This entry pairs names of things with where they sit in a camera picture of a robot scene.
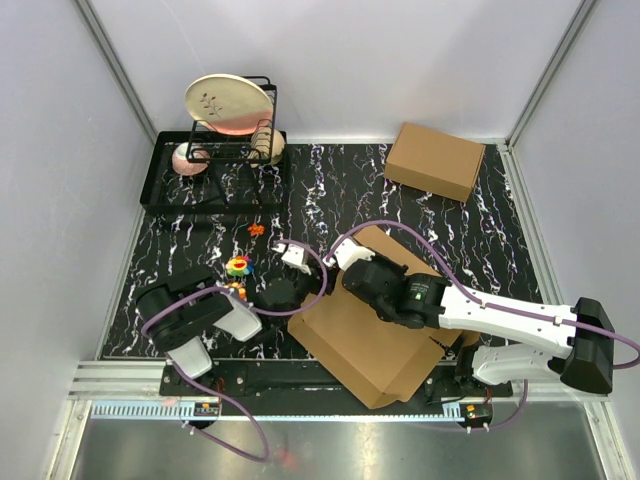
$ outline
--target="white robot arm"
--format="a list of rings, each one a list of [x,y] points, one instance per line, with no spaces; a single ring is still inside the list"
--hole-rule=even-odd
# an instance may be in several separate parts
[[[305,271],[306,254],[297,248],[290,246],[282,260]],[[344,271],[343,287],[374,308],[384,321],[409,328],[472,330],[520,342],[504,347],[474,347],[466,352],[467,373],[485,384],[559,378],[582,391],[611,392],[613,341],[562,324],[563,319],[583,321],[613,331],[602,306],[595,300],[582,298],[575,307],[542,305],[467,289],[479,299],[478,303],[472,302],[441,277],[407,276],[406,268],[353,239],[344,240],[325,264]],[[487,304],[542,313],[557,321],[544,322],[487,308]]]

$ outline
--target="pink bowl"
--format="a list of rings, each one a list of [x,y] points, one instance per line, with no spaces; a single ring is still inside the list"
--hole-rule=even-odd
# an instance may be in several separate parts
[[[207,163],[191,163],[187,160],[188,143],[181,143],[173,151],[171,156],[171,165],[175,172],[179,175],[191,176],[204,172],[209,164]],[[192,144],[191,151],[198,148],[198,145]],[[210,158],[209,154],[204,150],[198,150],[193,154],[195,158]]]

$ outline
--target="cable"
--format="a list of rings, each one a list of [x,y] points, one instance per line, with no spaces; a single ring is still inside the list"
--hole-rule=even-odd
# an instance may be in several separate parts
[[[225,442],[224,440],[218,438],[218,437],[214,437],[213,435],[211,435],[210,433],[207,433],[203,430],[198,430],[197,428],[193,428],[191,431],[195,432],[205,438],[208,438],[209,440],[211,440],[212,442],[217,443],[218,445],[232,451],[233,453],[235,453],[236,455],[240,455],[241,457],[246,458],[247,460],[252,460],[254,462],[266,462],[269,459],[269,442],[267,441],[267,436],[264,434],[264,430],[262,430],[262,427],[260,426],[260,424],[258,423],[258,421],[253,417],[253,415],[251,415],[251,413],[249,412],[249,410],[247,410],[246,408],[244,408],[242,406],[242,404],[240,402],[238,402],[237,400],[235,400],[232,397],[229,397],[228,395],[225,395],[224,393],[218,392],[216,390],[212,390],[210,388],[205,387],[204,385],[196,382],[193,378],[191,378],[189,375],[187,375],[184,370],[182,370],[182,368],[180,368],[180,366],[176,363],[173,362],[173,368],[176,369],[176,372],[178,372],[178,374],[183,378],[183,380],[185,382],[187,382],[189,385],[191,385],[192,387],[197,388],[198,390],[202,390],[205,393],[208,393],[209,395],[213,395],[214,397],[218,397],[222,400],[225,400],[227,402],[229,402],[231,405],[233,405],[234,407],[236,407],[238,410],[240,410],[242,412],[242,414],[244,416],[246,416],[249,421],[251,422],[251,424],[255,427],[256,432],[258,432],[258,435],[260,436],[260,441],[262,442],[262,448],[263,448],[263,454],[262,456],[257,456],[254,455],[252,453],[249,452],[245,452],[244,450],[240,450],[238,447],[234,447],[233,445],[231,445],[230,443]]]
[[[320,287],[320,290],[318,291],[316,298],[314,298],[311,302],[309,302],[304,307],[296,308],[295,310],[290,310],[288,312],[271,312],[269,310],[262,310],[261,308],[252,309],[254,312],[259,313],[261,315],[269,315],[271,317],[288,317],[290,315],[295,315],[296,313],[301,313],[301,312],[304,312],[305,310],[310,309],[312,306],[318,303],[320,299],[322,299],[322,296],[324,295],[324,292],[327,290],[327,285],[329,283],[329,273],[327,272],[327,267],[324,266],[324,262],[322,261],[322,258],[320,258],[320,255],[314,252],[311,249],[311,247],[309,247],[308,245],[305,245],[304,243],[296,242],[295,240],[278,240],[278,242],[276,243],[296,245],[304,249],[318,263],[318,265],[320,266],[320,271],[322,272],[322,286]]]
[[[460,400],[464,400],[465,398],[467,398],[466,395],[461,395],[458,398],[452,398],[450,400],[436,400],[434,402],[427,402],[424,405],[425,407],[430,407],[432,405],[444,405],[445,403],[459,402]]]
[[[340,246],[340,244],[346,240],[347,238],[351,237],[353,234],[359,232],[360,230],[362,230],[365,227],[369,227],[369,226],[378,226],[378,225],[386,225],[386,226],[392,226],[392,227],[397,227],[401,230],[404,230],[406,232],[408,232],[409,234],[411,234],[422,246],[424,246],[429,253],[433,256],[433,258],[435,259],[436,263],[438,263],[438,265],[440,265],[440,267],[442,268],[442,270],[444,271],[445,275],[449,278],[449,280],[451,280],[451,283],[453,283],[456,288],[458,290],[460,290],[460,292],[467,297],[469,300],[471,300],[472,302],[481,305],[482,304],[482,300],[480,300],[478,297],[472,295],[467,288],[462,285],[462,283],[460,283],[460,281],[455,277],[455,275],[453,274],[453,271],[451,270],[451,268],[449,268],[449,265],[447,265],[447,262],[444,261],[444,259],[440,256],[440,254],[438,252],[436,252],[436,249],[433,248],[433,246],[427,242],[424,237],[422,237],[422,235],[420,235],[418,232],[416,232],[413,228],[400,223],[400,222],[396,222],[393,220],[372,220],[370,222],[364,222],[361,223],[360,225],[357,225],[355,227],[353,227],[351,230],[349,230],[347,233],[343,234],[338,241],[333,245],[333,248],[331,248],[331,250],[329,250],[329,253],[327,253],[327,255],[325,256],[325,258],[331,258],[333,256],[333,254],[335,253],[335,251],[338,249],[338,247]],[[545,322],[551,322],[554,323],[555,322],[555,317],[552,317],[550,315],[542,315],[540,313],[535,313],[535,312],[526,312],[524,310],[520,310],[517,308],[513,308],[513,307],[506,307],[504,305],[499,305],[497,303],[486,303],[485,304],[486,307],[491,308],[493,310],[499,310],[501,312],[506,312],[506,313],[511,313],[513,315],[519,315],[522,317],[529,317],[529,318],[533,318],[535,320],[543,320]],[[640,344],[638,344],[637,342],[631,340],[630,338],[624,337],[618,333],[615,332],[610,332],[608,330],[605,330],[604,328],[600,328],[600,327],[594,327],[593,325],[588,325],[586,323],[581,323],[581,322],[576,322],[575,320],[567,320],[567,319],[563,319],[562,320],[562,324],[563,325],[569,325],[571,327],[576,327],[576,328],[581,328],[583,330],[588,330],[590,332],[594,332],[597,333],[599,335],[603,335],[605,337],[609,337],[612,338],[613,340],[617,340],[618,342],[622,342],[625,345],[630,346],[631,348],[633,348],[636,353],[637,353],[637,357],[635,358],[635,360],[632,360],[630,362],[626,362],[626,363],[621,363],[618,365],[614,365],[613,368],[616,370],[623,370],[626,368],[631,368],[631,367],[635,367],[636,365],[640,365]]]
[[[322,262],[322,259],[320,258],[320,255],[318,255],[308,245],[305,245],[304,243],[296,242],[295,240],[278,240],[277,243],[296,245],[304,249],[318,263],[318,265],[320,266],[320,270],[322,272],[322,286],[320,287],[320,290],[318,291],[318,295],[316,296],[316,298],[314,298],[311,302],[309,302],[304,307],[296,308],[295,310],[290,310],[288,312],[276,312],[276,311],[270,311],[270,310],[263,310],[261,308],[252,307],[248,302],[242,300],[239,297],[234,297],[234,298],[236,298],[236,300],[239,300],[241,303],[243,303],[245,306],[250,308],[255,313],[259,313],[261,315],[269,315],[272,317],[288,317],[290,315],[295,315],[296,313],[304,312],[305,310],[308,310],[309,308],[311,308],[312,306],[314,306],[316,303],[320,301],[320,299],[324,295],[324,292],[327,290],[327,285],[329,283],[329,280],[328,280],[329,274],[327,272],[327,267],[325,267],[324,263]],[[140,329],[140,333],[142,333],[143,336],[148,338],[149,329],[153,327],[156,323],[158,323],[160,320],[162,320],[164,317],[169,315],[170,313],[173,313],[179,308],[182,308],[183,306],[192,302],[193,300],[197,300],[198,298],[203,297],[205,295],[209,295],[210,293],[229,293],[231,291],[232,289],[229,289],[227,287],[213,286],[213,287],[203,288],[201,290],[198,290],[197,292],[192,293],[191,295],[187,295],[186,297],[181,298],[175,303],[172,303],[167,308],[165,308],[164,310],[154,315],[147,323],[145,323],[142,326],[142,328]]]
[[[304,249],[309,255],[311,255],[316,262],[318,262],[318,265],[320,266],[320,270],[322,271],[322,286],[320,287],[320,290],[318,291],[318,295],[316,296],[315,299],[313,299],[313,301],[311,301],[310,303],[308,303],[307,305],[305,305],[304,307],[298,308],[296,310],[291,310],[289,312],[272,312],[269,310],[262,310],[260,308],[252,308],[247,302],[244,302],[242,299],[240,299],[239,297],[235,297],[237,300],[241,301],[242,303],[244,303],[247,307],[251,308],[255,313],[260,313],[262,315],[270,315],[270,316],[274,316],[274,317],[285,317],[285,316],[290,316],[290,315],[295,315],[296,313],[300,313],[303,312],[305,310],[307,310],[308,308],[311,308],[313,305],[315,305],[318,301],[320,301],[320,299],[322,298],[322,296],[324,295],[324,292],[327,289],[327,284],[328,284],[328,278],[329,275],[327,273],[327,268],[324,266],[324,263],[322,262],[322,259],[320,258],[320,255],[318,255],[315,251],[313,251],[311,249],[311,247],[300,243],[300,242],[296,242],[295,240],[279,240],[278,243],[284,243],[284,244],[292,244],[292,245],[297,245],[300,248]],[[166,317],[167,315],[169,315],[170,313],[175,312],[176,310],[182,308],[183,306],[189,304],[190,302],[200,298],[200,297],[204,297],[205,295],[209,295],[209,294],[213,294],[213,293],[227,293],[230,294],[230,292],[232,292],[231,289],[227,288],[227,287],[220,287],[220,286],[213,286],[213,287],[206,287],[203,288],[201,290],[198,290],[197,292],[192,293],[191,295],[187,295],[184,298],[181,298],[180,300],[178,300],[177,302],[172,303],[171,305],[169,305],[168,307],[166,307],[165,309],[163,309],[162,311],[158,312],[156,315],[154,315],[151,319],[149,319],[149,321],[145,322],[145,324],[142,326],[142,328],[140,329],[140,333],[146,337],[149,338],[149,329],[152,328],[154,325],[156,325],[158,322],[160,322],[160,320],[162,320],[164,317]],[[244,450],[240,450],[237,447],[234,447],[233,445],[225,442],[224,440],[221,440],[217,437],[214,437],[213,435],[204,432],[202,430],[198,430],[196,428],[192,429],[193,432],[198,433],[199,435],[208,438],[209,440],[217,443],[218,445],[227,448],[228,450],[232,451],[233,453],[240,455],[241,457],[244,457],[248,460],[252,460],[254,462],[266,462],[269,458],[269,444],[267,442],[267,438],[264,434],[264,431],[262,430],[262,427],[260,427],[260,424],[257,422],[257,420],[253,417],[253,415],[251,415],[251,413],[242,406],[242,404],[240,404],[240,402],[238,402],[237,400],[234,400],[233,398],[218,392],[216,390],[212,390],[209,389],[207,387],[205,387],[204,385],[196,382],[194,379],[192,379],[191,377],[189,377],[184,370],[182,370],[180,368],[180,366],[176,363],[173,362],[173,367],[176,369],[176,371],[178,372],[178,374],[191,386],[205,392],[208,393],[209,395],[213,395],[215,397],[221,398],[223,400],[226,400],[227,402],[231,403],[233,406],[235,406],[238,410],[240,410],[251,422],[251,424],[255,427],[256,431],[258,432],[258,435],[260,436],[260,440],[262,441],[262,446],[264,448],[264,454],[261,457],[258,457],[256,455],[253,455],[251,453],[245,452]]]
[[[400,228],[401,230],[404,230],[406,232],[408,232],[409,234],[411,234],[421,245],[423,245],[428,251],[429,253],[433,256],[433,258],[435,259],[436,263],[438,263],[438,265],[440,265],[440,267],[442,268],[442,270],[444,271],[445,275],[449,278],[449,280],[456,286],[456,288],[458,290],[460,290],[460,292],[467,297],[467,299],[469,299],[470,301],[476,303],[476,304],[482,304],[482,301],[475,297],[474,295],[472,295],[467,288],[462,285],[462,283],[455,277],[453,271],[451,270],[451,268],[447,265],[447,263],[445,262],[445,260],[442,258],[442,256],[440,256],[440,254],[435,250],[435,248],[427,241],[424,239],[424,237],[422,237],[422,235],[420,235],[418,232],[416,232],[414,229],[412,229],[411,227],[404,225],[400,222],[396,222],[393,220],[373,220],[373,221],[369,221],[369,222],[364,222],[361,223],[360,225],[357,225],[356,227],[353,227],[351,230],[349,230],[347,233],[343,234],[337,242],[334,243],[334,246],[329,250],[329,252],[327,253],[327,255],[324,257],[325,259],[329,259],[331,258],[334,254],[335,251],[338,249],[338,247],[340,246],[340,244],[346,240],[347,238],[351,237],[352,235],[354,235],[355,233],[359,232],[360,230],[362,230],[363,228],[366,228],[368,226],[378,226],[378,225],[386,225],[386,226],[393,226],[393,227],[397,227]],[[300,248],[304,249],[309,255],[311,255],[316,262],[318,262],[318,265],[320,266],[320,270],[322,272],[322,286],[320,288],[320,291],[318,292],[318,295],[316,296],[315,299],[313,299],[309,304],[305,305],[304,307],[300,307],[297,308],[295,310],[291,310],[288,312],[272,312],[272,311],[268,311],[268,310],[262,310],[259,308],[252,308],[252,310],[256,313],[262,314],[262,315],[270,315],[270,316],[290,316],[290,315],[295,315],[297,313],[301,313],[304,312],[305,310],[308,310],[309,308],[311,308],[312,306],[314,306],[318,301],[320,301],[320,299],[322,298],[322,296],[324,295],[324,292],[327,289],[327,283],[328,283],[328,273],[327,273],[327,269],[324,265],[323,259],[320,258],[320,256],[313,251],[309,246],[300,243],[300,242],[296,242],[294,240],[280,240],[279,243],[284,243],[284,244],[292,244],[292,245],[297,245]],[[141,329],[141,333],[145,336],[148,337],[148,331],[149,328],[151,328],[153,325],[155,325],[157,322],[159,322],[162,318],[164,318],[166,315],[168,315],[169,313],[177,310],[178,308],[186,305],[187,303],[191,302],[192,300],[195,300],[197,298],[200,298],[204,295],[208,295],[210,293],[216,293],[216,292],[228,292],[229,290],[227,288],[224,287],[208,287],[208,288],[204,288],[202,290],[199,290],[198,292],[195,292],[177,302],[175,302],[174,304],[170,305],[169,307],[165,308],[164,310],[162,310],[160,313],[156,314],[153,318],[151,318],[151,320],[149,320],[148,322],[146,322]],[[549,315],[542,315],[542,314],[538,314],[538,313],[533,313],[533,312],[526,312],[524,310],[519,310],[516,308],[512,308],[512,307],[506,307],[503,305],[499,305],[499,304],[495,304],[495,303],[487,303],[485,305],[488,308],[492,308],[494,310],[499,310],[502,312],[506,312],[506,313],[511,313],[514,315],[520,315],[520,316],[525,316],[525,317],[529,317],[529,318],[533,318],[533,319],[537,319],[537,320],[543,320],[543,321],[547,321],[547,322],[555,322],[555,318]],[[567,319],[563,319],[562,323],[564,325],[569,325],[572,327],[576,327],[576,328],[582,328],[583,330],[588,330],[594,333],[597,333],[599,335],[603,335],[609,338],[612,338],[614,340],[617,340],[619,342],[624,343],[625,345],[630,346],[631,348],[633,348],[634,350],[636,350],[638,356],[635,358],[635,360],[632,360],[630,362],[626,362],[626,363],[622,363],[622,364],[618,364],[618,365],[614,365],[614,369],[626,369],[626,368],[631,368],[634,367],[636,365],[640,364],[640,345],[638,343],[636,343],[635,341],[624,337],[622,335],[619,335],[615,332],[609,332],[608,330],[605,330],[603,328],[599,328],[599,327],[594,327],[592,325],[588,325],[588,324],[583,324],[580,322],[576,322],[574,320],[567,320]],[[194,386],[195,388],[198,388],[200,390],[202,390],[203,392],[209,393],[210,395],[214,395],[217,396],[219,398],[225,399],[228,402],[230,402],[231,404],[233,404],[234,406],[236,406],[244,415],[247,416],[247,418],[249,418],[249,420],[251,421],[251,423],[254,425],[254,427],[256,428],[256,430],[258,431],[258,434],[260,435],[260,438],[263,442],[263,446],[265,449],[265,454],[263,457],[257,457],[255,455],[252,455],[250,453],[244,452],[226,442],[224,442],[223,440],[220,440],[219,438],[216,438],[206,432],[202,432],[202,431],[197,431],[199,434],[201,434],[202,436],[205,436],[207,438],[209,438],[210,440],[214,441],[215,443],[222,445],[225,448],[228,448],[229,450],[231,450],[234,453],[237,453],[238,455],[241,455],[245,458],[248,458],[250,460],[253,461],[257,461],[257,462],[263,462],[266,461],[266,459],[269,456],[269,448],[268,448],[268,444],[266,441],[266,437],[264,435],[264,432],[262,430],[262,428],[260,427],[260,425],[258,424],[258,422],[255,420],[255,418],[253,418],[253,416],[251,415],[251,413],[249,413],[248,410],[246,410],[240,403],[238,403],[236,400],[232,399],[231,397],[228,397],[220,392],[216,392],[215,390],[211,390],[208,389],[207,387],[199,384],[198,382],[196,382],[195,380],[193,380],[192,378],[190,378],[188,375],[186,375],[186,373],[184,373],[184,371],[182,371],[180,369],[180,367],[174,363],[174,368],[176,368],[176,370],[178,371],[178,373],[185,379],[185,381],[187,381],[187,383],[189,383],[190,385]],[[522,411],[524,409],[524,406],[527,402],[527,397],[528,397],[528,393],[529,393],[529,382],[527,380],[524,380],[524,387],[523,387],[523,395],[522,395],[522,400],[520,402],[520,404],[518,405],[518,409],[516,410],[516,412],[507,420],[505,420],[504,422],[499,423],[498,425],[493,426],[491,429],[492,430],[496,430],[496,429],[500,429],[500,428],[504,428],[508,425],[510,425],[511,423],[513,423],[521,414]],[[433,427],[434,430],[441,430],[441,431],[460,431],[460,430],[449,430],[449,429],[439,429],[438,427]],[[476,430],[472,430],[472,432],[475,431],[484,431],[482,429],[476,429]]]

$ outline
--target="beige plate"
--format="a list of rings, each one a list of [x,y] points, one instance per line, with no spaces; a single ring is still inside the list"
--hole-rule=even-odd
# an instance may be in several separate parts
[[[255,83],[235,75],[207,75],[187,88],[184,103],[194,120],[225,135],[249,135],[273,118],[273,103]]]

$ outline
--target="metal floor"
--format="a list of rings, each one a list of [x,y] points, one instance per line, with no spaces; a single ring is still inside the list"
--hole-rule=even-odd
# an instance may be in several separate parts
[[[513,405],[496,405],[497,419]],[[419,478],[605,478],[580,404],[535,403],[512,426],[465,435],[399,423],[263,424],[273,452],[256,464],[175,422],[90,420],[74,480]],[[210,432],[259,452],[248,422],[218,422]]]

